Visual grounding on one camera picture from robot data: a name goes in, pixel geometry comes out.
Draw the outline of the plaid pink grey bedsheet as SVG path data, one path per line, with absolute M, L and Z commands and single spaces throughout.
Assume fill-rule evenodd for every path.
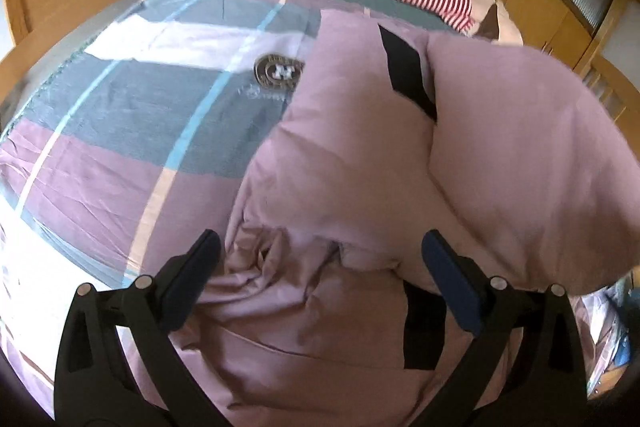
M 1 349 L 53 411 L 76 287 L 155 273 L 224 231 L 335 0 L 139 0 L 81 44 L 1 135 Z

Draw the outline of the pink padded winter jacket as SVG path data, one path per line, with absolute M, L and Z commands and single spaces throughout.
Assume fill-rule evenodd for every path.
M 471 342 L 423 236 L 573 296 L 639 262 L 639 165 L 574 72 L 325 10 L 228 208 L 226 254 L 172 342 L 237 426 L 405 426 Z

